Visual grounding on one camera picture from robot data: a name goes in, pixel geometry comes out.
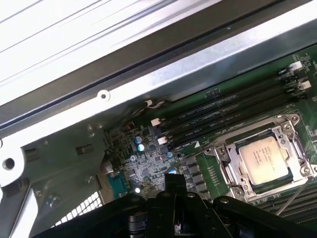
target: electronic component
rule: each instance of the electronic component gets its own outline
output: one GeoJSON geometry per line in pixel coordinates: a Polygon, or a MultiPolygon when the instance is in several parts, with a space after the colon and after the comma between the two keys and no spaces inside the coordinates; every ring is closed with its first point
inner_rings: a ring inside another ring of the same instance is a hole
{"type": "Polygon", "coordinates": [[[168,171],[169,174],[177,174],[176,169],[171,169],[170,171],[168,171]]]}
{"type": "Polygon", "coordinates": [[[168,151],[168,152],[166,153],[166,157],[168,157],[168,158],[172,158],[172,157],[173,157],[173,153],[172,153],[172,152],[170,152],[170,151],[168,151]]]}
{"type": "Polygon", "coordinates": [[[134,169],[128,170],[127,173],[128,173],[128,175],[129,175],[130,177],[135,175],[134,169]]]}
{"type": "Polygon", "coordinates": [[[297,114],[277,115],[212,143],[234,197],[254,201],[304,184],[314,175],[294,128],[299,122],[297,114]]]}
{"type": "Polygon", "coordinates": [[[134,142],[137,143],[137,144],[140,144],[140,143],[142,142],[142,137],[140,137],[140,136],[137,135],[137,136],[134,138],[134,142]]]}
{"type": "Polygon", "coordinates": [[[202,175],[195,175],[195,176],[192,176],[192,178],[193,178],[194,183],[200,183],[200,182],[204,181],[202,175]]]}
{"type": "Polygon", "coordinates": [[[201,191],[206,191],[207,190],[207,187],[206,187],[205,183],[196,185],[195,187],[196,187],[197,192],[201,192],[201,191]]]}
{"type": "Polygon", "coordinates": [[[199,172],[199,167],[198,167],[198,165],[191,166],[191,167],[189,167],[188,169],[189,169],[189,172],[190,172],[191,174],[196,174],[196,173],[199,172]]]}
{"type": "Polygon", "coordinates": [[[148,149],[149,149],[149,151],[154,152],[157,148],[155,145],[149,145],[148,149]]]}
{"type": "Polygon", "coordinates": [[[145,150],[144,144],[138,144],[137,149],[138,151],[144,151],[145,150]]]}
{"type": "Polygon", "coordinates": [[[273,136],[260,139],[239,148],[248,176],[254,185],[273,181],[288,174],[287,152],[279,147],[273,136]]]}
{"type": "Polygon", "coordinates": [[[189,159],[186,160],[187,166],[190,166],[190,165],[192,165],[194,163],[196,163],[196,158],[195,157],[189,158],[189,159]]]}

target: ram slot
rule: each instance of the ram slot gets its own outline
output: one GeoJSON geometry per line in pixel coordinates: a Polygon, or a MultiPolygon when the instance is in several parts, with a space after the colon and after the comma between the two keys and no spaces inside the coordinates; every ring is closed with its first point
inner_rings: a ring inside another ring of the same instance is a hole
{"type": "MultiPolygon", "coordinates": [[[[270,200],[267,201],[263,204],[257,205],[258,208],[261,208],[263,210],[266,210],[267,212],[272,212],[276,213],[283,205],[285,202],[288,201],[288,199],[293,195],[295,192],[288,194],[287,196],[283,196],[278,199],[270,200]]],[[[295,199],[294,201],[290,204],[292,206],[293,204],[296,204],[301,201],[308,200],[310,198],[315,198],[317,197],[317,186],[311,186],[304,191],[302,191],[295,199]]]]}
{"type": "Polygon", "coordinates": [[[220,118],[224,118],[232,113],[238,112],[241,109],[248,107],[250,105],[254,105],[256,103],[260,103],[268,98],[293,92],[293,89],[290,88],[274,88],[269,91],[264,91],[258,93],[257,95],[252,95],[244,98],[243,100],[238,100],[237,102],[231,102],[223,108],[216,108],[213,110],[206,110],[200,117],[194,118],[192,121],[189,121],[184,124],[180,124],[179,126],[175,126],[174,128],[163,132],[163,135],[173,135],[176,136],[181,134],[189,129],[194,129],[199,126],[204,126],[210,124],[211,122],[218,120],[220,118]]]}
{"type": "MultiPolygon", "coordinates": [[[[293,194],[294,193],[290,193],[284,197],[260,204],[257,207],[275,214],[293,194]]],[[[288,205],[280,216],[298,224],[308,224],[314,222],[317,219],[316,198],[317,186],[313,185],[306,188],[291,202],[291,204],[288,205]]]]}
{"type": "Polygon", "coordinates": [[[257,93],[267,89],[271,89],[276,86],[283,86],[284,84],[284,80],[281,80],[280,78],[270,78],[270,80],[256,82],[253,85],[243,85],[242,87],[235,88],[234,90],[215,95],[191,108],[187,108],[186,110],[160,119],[162,121],[161,128],[162,130],[168,130],[179,123],[184,123],[192,120],[194,117],[204,114],[206,110],[210,111],[219,107],[224,107],[233,101],[241,100],[245,97],[256,95],[257,93]]]}
{"type": "Polygon", "coordinates": [[[173,138],[172,136],[168,138],[168,142],[171,148],[177,148],[210,133],[217,133],[225,128],[239,124],[247,119],[254,116],[263,114],[268,111],[272,111],[276,108],[288,105],[290,103],[298,102],[300,99],[306,98],[306,95],[300,93],[298,95],[278,95],[270,99],[265,100],[262,103],[252,105],[248,108],[244,108],[239,113],[233,113],[232,115],[227,115],[224,119],[219,119],[211,124],[199,127],[188,133],[183,133],[173,138]]]}

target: integrated circuit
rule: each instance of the integrated circuit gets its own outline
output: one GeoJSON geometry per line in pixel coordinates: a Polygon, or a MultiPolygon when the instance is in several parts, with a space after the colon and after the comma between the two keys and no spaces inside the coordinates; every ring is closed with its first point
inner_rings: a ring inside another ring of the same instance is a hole
{"type": "Polygon", "coordinates": [[[297,114],[277,115],[212,144],[233,197],[254,201],[304,184],[313,169],[294,128],[297,114]]]}
{"type": "Polygon", "coordinates": [[[239,148],[239,155],[248,176],[254,185],[263,184],[288,175],[287,152],[280,148],[275,137],[269,136],[239,148]]]}

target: black plastic part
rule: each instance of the black plastic part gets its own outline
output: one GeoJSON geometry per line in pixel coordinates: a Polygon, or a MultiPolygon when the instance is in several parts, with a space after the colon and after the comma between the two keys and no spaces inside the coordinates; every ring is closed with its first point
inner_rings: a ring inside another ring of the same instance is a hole
{"type": "Polygon", "coordinates": [[[129,237],[128,217],[144,210],[144,205],[143,197],[129,194],[34,238],[129,237]]]}
{"type": "Polygon", "coordinates": [[[217,214],[229,217],[240,227],[241,233],[255,238],[315,238],[317,233],[289,222],[232,197],[221,196],[213,201],[217,214]]]}

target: metal frame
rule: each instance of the metal frame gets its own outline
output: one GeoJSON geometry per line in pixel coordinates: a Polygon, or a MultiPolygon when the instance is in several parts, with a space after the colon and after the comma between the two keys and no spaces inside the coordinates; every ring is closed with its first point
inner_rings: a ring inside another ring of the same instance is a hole
{"type": "Polygon", "coordinates": [[[223,0],[1,106],[0,137],[91,99],[101,89],[113,90],[307,2],[244,0],[241,5],[240,1],[223,0]]]}

